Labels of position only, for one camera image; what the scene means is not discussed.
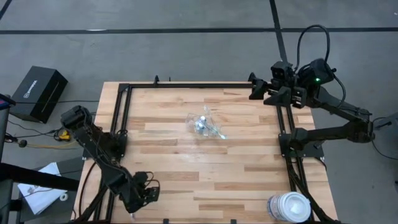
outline aluminum frame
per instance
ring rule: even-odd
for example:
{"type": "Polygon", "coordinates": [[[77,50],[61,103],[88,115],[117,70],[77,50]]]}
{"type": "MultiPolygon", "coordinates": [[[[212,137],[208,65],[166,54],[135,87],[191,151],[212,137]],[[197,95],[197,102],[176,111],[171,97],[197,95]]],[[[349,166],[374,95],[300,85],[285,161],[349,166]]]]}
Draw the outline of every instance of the aluminum frame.
{"type": "MultiPolygon", "coordinates": [[[[130,101],[131,101],[131,95],[132,95],[132,90],[134,88],[252,88],[252,83],[167,83],[167,82],[158,82],[159,79],[156,77],[155,82],[150,84],[150,83],[134,83],[134,84],[129,84],[129,83],[121,83],[119,84],[118,88],[118,95],[116,97],[116,103],[114,107],[114,113],[113,113],[113,118],[112,118],[112,124],[111,124],[111,133],[116,134],[116,126],[117,126],[117,121],[119,117],[119,112],[120,112],[120,107],[122,104],[122,95],[124,92],[126,92],[126,100],[124,102],[124,111],[122,115],[122,123],[121,123],[121,129],[125,130],[127,126],[127,119],[128,119],[128,114],[129,114],[129,106],[130,106],[130,101]]],[[[284,134],[286,133],[285,129],[285,124],[284,124],[284,117],[282,115],[282,108],[280,106],[277,106],[277,116],[278,116],[278,123],[279,123],[279,128],[280,128],[280,133],[284,134]]],[[[293,119],[293,114],[292,114],[292,109],[291,107],[287,108],[287,116],[289,120],[289,127],[291,130],[294,129],[294,119],[293,119]]],[[[287,172],[289,172],[289,167],[293,167],[292,159],[290,157],[285,157],[286,160],[286,165],[287,165],[287,172]]],[[[302,163],[302,160],[300,157],[296,158],[296,165],[298,169],[298,174],[300,176],[300,180],[302,181],[304,187],[308,190],[307,187],[307,181],[305,178],[305,171],[304,171],[304,166],[302,163]]],[[[290,189],[291,191],[297,191],[296,185],[294,184],[293,180],[289,176],[289,184],[290,184],[290,189]]],[[[113,212],[113,202],[114,202],[114,195],[110,194],[108,198],[108,204],[107,204],[107,209],[106,209],[106,220],[111,221],[112,219],[112,212],[113,212]]],[[[96,210],[97,215],[95,218],[98,219],[100,216],[101,210],[98,209],[96,210]]],[[[310,220],[313,220],[313,213],[311,213],[310,220]]]]}

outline white container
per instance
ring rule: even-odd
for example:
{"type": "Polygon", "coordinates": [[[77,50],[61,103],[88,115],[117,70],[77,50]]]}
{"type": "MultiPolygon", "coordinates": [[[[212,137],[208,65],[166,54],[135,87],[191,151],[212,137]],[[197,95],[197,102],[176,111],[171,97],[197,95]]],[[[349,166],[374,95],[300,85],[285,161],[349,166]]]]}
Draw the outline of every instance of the white container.
{"type": "Polygon", "coordinates": [[[310,201],[297,192],[274,195],[267,202],[268,214],[280,221],[301,223],[311,215],[310,201]]]}

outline wooden tabletop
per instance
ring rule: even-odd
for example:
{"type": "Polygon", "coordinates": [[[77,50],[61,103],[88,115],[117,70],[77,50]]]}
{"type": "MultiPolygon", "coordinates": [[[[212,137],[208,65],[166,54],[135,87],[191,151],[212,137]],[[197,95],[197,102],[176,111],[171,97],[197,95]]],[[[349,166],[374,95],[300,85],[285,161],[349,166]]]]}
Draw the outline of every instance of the wooden tabletop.
{"type": "MultiPolygon", "coordinates": [[[[109,131],[118,82],[106,82],[95,124],[109,131]]],[[[290,191],[285,160],[280,155],[276,108],[249,100],[250,89],[146,88],[133,89],[127,122],[128,145],[121,161],[132,174],[152,171],[160,181],[157,202],[136,213],[137,223],[275,223],[267,199],[290,191]],[[189,113],[211,109],[228,137],[203,139],[187,131],[189,113]]],[[[309,108],[293,108],[296,127],[314,129],[309,108]]],[[[78,195],[93,161],[85,161],[78,195]]],[[[325,168],[304,159],[308,188],[326,214],[336,217],[325,168]]],[[[98,191],[101,171],[96,166],[82,198],[83,210],[98,191]]],[[[78,211],[79,196],[75,210],[78,211]]],[[[108,197],[103,202],[104,218],[108,197]]],[[[112,223],[131,223],[117,198],[112,223]]]]}

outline cable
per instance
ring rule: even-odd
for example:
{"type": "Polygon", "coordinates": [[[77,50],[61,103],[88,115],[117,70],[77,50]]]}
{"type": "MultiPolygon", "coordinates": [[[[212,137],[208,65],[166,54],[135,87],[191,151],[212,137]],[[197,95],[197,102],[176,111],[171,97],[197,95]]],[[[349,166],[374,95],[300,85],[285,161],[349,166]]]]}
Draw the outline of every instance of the cable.
{"type": "Polygon", "coordinates": [[[74,103],[74,102],[87,102],[97,103],[99,100],[65,100],[65,101],[50,101],[50,102],[16,102],[17,104],[46,104],[46,103],[74,103]]]}
{"type": "Polygon", "coordinates": [[[326,55],[325,55],[325,63],[327,63],[328,58],[329,58],[329,52],[330,52],[330,35],[328,30],[326,29],[326,27],[324,27],[323,25],[319,25],[319,24],[315,24],[312,26],[309,26],[307,28],[305,28],[303,30],[303,32],[301,32],[300,37],[298,38],[298,43],[297,43],[297,63],[296,63],[296,67],[294,68],[294,72],[297,71],[297,69],[299,68],[300,65],[300,44],[301,44],[301,39],[303,37],[303,35],[309,30],[312,29],[314,27],[318,27],[321,28],[325,34],[326,34],[326,55]]]}
{"type": "MultiPolygon", "coordinates": [[[[329,34],[329,31],[326,29],[326,27],[324,27],[323,25],[315,24],[315,25],[312,25],[312,26],[309,26],[309,27],[305,28],[303,30],[303,32],[301,32],[300,37],[298,38],[298,43],[297,43],[297,63],[296,63],[296,66],[294,68],[294,72],[297,71],[297,69],[299,68],[299,65],[300,65],[300,45],[301,45],[302,37],[309,29],[314,28],[314,27],[321,28],[321,30],[323,30],[325,32],[325,34],[326,34],[325,66],[327,66],[327,62],[328,62],[328,59],[329,59],[329,53],[330,53],[330,34],[329,34]]],[[[302,70],[306,69],[308,66],[309,66],[309,64],[304,65],[302,68],[300,68],[300,70],[298,72],[299,73],[302,72],[302,70]]],[[[344,84],[340,81],[339,78],[337,78],[337,76],[335,74],[333,74],[333,77],[338,82],[338,84],[341,86],[341,90],[343,90],[343,97],[341,98],[340,103],[337,106],[337,108],[340,108],[340,106],[344,103],[344,101],[346,99],[346,88],[344,87],[344,84]]]]}
{"type": "Polygon", "coordinates": [[[37,144],[28,144],[27,146],[29,146],[29,147],[41,147],[41,148],[62,149],[63,147],[71,146],[71,145],[73,145],[73,144],[75,144],[75,143],[76,143],[76,141],[73,141],[73,142],[68,143],[68,144],[63,144],[63,145],[60,145],[60,146],[48,146],[48,145],[37,145],[37,144]]]}
{"type": "Polygon", "coordinates": [[[148,184],[145,185],[145,187],[148,187],[148,185],[154,180],[155,174],[153,172],[146,172],[147,174],[152,174],[152,177],[150,178],[150,180],[148,180],[148,184]]]}
{"type": "Polygon", "coordinates": [[[30,147],[34,149],[58,149],[58,150],[76,150],[80,148],[54,148],[54,147],[34,147],[34,146],[25,146],[25,147],[30,147]]]}
{"type": "Polygon", "coordinates": [[[320,158],[320,157],[314,157],[316,160],[318,160],[322,165],[325,167],[325,170],[328,170],[328,167],[326,166],[325,162],[320,158]]]}
{"type": "Polygon", "coordinates": [[[4,135],[4,142],[6,143],[13,143],[13,142],[18,142],[18,138],[13,137],[11,134],[6,133],[4,135]]]}
{"type": "MultiPolygon", "coordinates": [[[[20,197],[20,198],[17,198],[16,200],[20,200],[20,199],[22,199],[22,198],[26,198],[26,197],[28,197],[28,196],[31,196],[32,194],[36,194],[36,193],[39,193],[39,192],[47,192],[47,191],[50,191],[50,190],[54,190],[54,189],[38,190],[38,191],[33,192],[33,193],[29,194],[29,195],[26,195],[26,196],[22,196],[22,197],[20,197]]],[[[5,204],[3,207],[0,208],[0,210],[2,210],[5,206],[9,205],[10,203],[11,203],[11,202],[5,204]]]]}
{"type": "MultiPolygon", "coordinates": [[[[386,118],[386,117],[374,118],[373,121],[372,121],[372,123],[374,123],[375,121],[377,121],[377,120],[379,120],[379,119],[383,119],[383,118],[386,118]]],[[[383,153],[381,153],[380,150],[376,147],[376,144],[374,143],[374,139],[372,139],[372,145],[373,145],[373,148],[374,148],[381,156],[383,156],[383,157],[385,157],[385,158],[388,158],[388,159],[398,160],[398,158],[390,157],[390,156],[387,156],[387,155],[384,155],[383,153]]]]}
{"type": "Polygon", "coordinates": [[[74,208],[72,208],[72,211],[73,211],[73,220],[75,220],[76,219],[76,211],[74,208]]]}
{"type": "Polygon", "coordinates": [[[86,187],[86,184],[87,184],[88,176],[90,176],[91,171],[93,170],[95,164],[96,163],[94,162],[93,165],[91,165],[90,169],[87,172],[85,181],[83,182],[83,186],[81,187],[80,199],[79,199],[79,217],[81,216],[81,203],[82,203],[81,201],[83,200],[83,193],[85,191],[85,187],[86,187]]]}
{"type": "MultiPolygon", "coordinates": [[[[54,174],[54,175],[69,174],[69,173],[72,173],[72,172],[79,172],[79,171],[81,171],[81,170],[68,171],[68,172],[63,172],[63,173],[54,174]]],[[[26,197],[28,197],[28,196],[31,196],[32,194],[36,194],[36,193],[39,193],[39,192],[48,192],[48,191],[50,191],[50,190],[54,190],[54,189],[38,190],[38,191],[33,192],[33,193],[29,194],[29,195],[19,197],[19,198],[17,198],[16,200],[20,200],[20,199],[26,198],[26,197]]],[[[10,203],[11,203],[11,202],[9,202],[9,203],[3,205],[3,206],[0,208],[0,210],[2,210],[5,206],[9,205],[10,203]]]]}
{"type": "Polygon", "coordinates": [[[22,128],[22,129],[28,130],[28,131],[35,131],[35,132],[37,132],[37,133],[39,133],[39,134],[47,134],[47,133],[41,133],[40,131],[38,131],[38,130],[36,130],[36,129],[25,128],[25,127],[23,127],[22,125],[16,124],[16,123],[14,123],[14,122],[12,122],[12,121],[10,121],[10,120],[8,120],[8,122],[10,122],[11,124],[16,125],[16,126],[22,128]]]}
{"type": "Polygon", "coordinates": [[[61,129],[61,128],[54,129],[54,130],[48,131],[48,132],[46,132],[46,133],[41,133],[41,132],[38,132],[37,130],[34,130],[34,131],[36,131],[36,132],[38,132],[38,133],[40,133],[40,134],[34,134],[34,135],[28,135],[28,136],[16,136],[15,138],[31,138],[31,137],[37,137],[37,136],[42,136],[42,135],[46,135],[46,136],[48,136],[48,137],[53,137],[53,136],[49,136],[49,135],[47,135],[47,134],[53,134],[53,133],[59,131],[60,129],[61,129]]]}
{"type": "Polygon", "coordinates": [[[341,98],[340,103],[337,106],[337,108],[340,108],[340,106],[342,106],[342,104],[346,100],[346,88],[344,87],[343,83],[340,81],[340,79],[337,78],[337,76],[335,74],[333,74],[333,76],[334,76],[335,80],[339,83],[339,85],[341,86],[341,90],[343,90],[343,97],[341,98]]]}

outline gray floor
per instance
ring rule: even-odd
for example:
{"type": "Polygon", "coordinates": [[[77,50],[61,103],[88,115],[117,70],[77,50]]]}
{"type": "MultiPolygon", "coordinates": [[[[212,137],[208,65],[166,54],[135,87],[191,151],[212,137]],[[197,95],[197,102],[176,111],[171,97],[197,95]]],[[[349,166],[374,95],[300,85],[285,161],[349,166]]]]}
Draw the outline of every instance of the gray floor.
{"type": "MultiPolygon", "coordinates": [[[[282,27],[398,27],[398,2],[277,1],[282,27]]],[[[0,29],[128,29],[157,27],[272,27],[268,1],[220,0],[13,0],[0,29]]],[[[295,63],[299,34],[283,34],[287,56],[295,63]]],[[[0,91],[14,93],[32,65],[56,68],[69,81],[63,100],[97,100],[105,81],[245,80],[255,72],[266,80],[279,60],[275,34],[108,34],[0,35],[0,91]]],[[[347,89],[347,101],[367,108],[374,118],[398,111],[398,33],[332,33],[329,64],[347,89]]],[[[325,35],[306,34],[302,64],[324,57],[325,35]]],[[[337,83],[327,84],[341,96],[337,83]]],[[[11,117],[25,127],[48,131],[74,104],[57,105],[47,125],[11,117]]],[[[84,103],[95,111],[96,103],[84,103]]],[[[313,110],[317,128],[343,124],[326,111],[313,110]]],[[[30,134],[9,125],[15,135],[30,134]]],[[[377,132],[376,144],[398,157],[397,133],[377,132]]],[[[55,144],[50,138],[31,143],[55,144]]],[[[330,141],[324,145],[331,191],[340,220],[347,223],[396,223],[398,162],[381,157],[370,144],[330,141]]],[[[21,149],[6,145],[3,162],[27,168],[80,156],[82,150],[21,149]]],[[[69,213],[30,223],[64,222],[69,213]]]]}

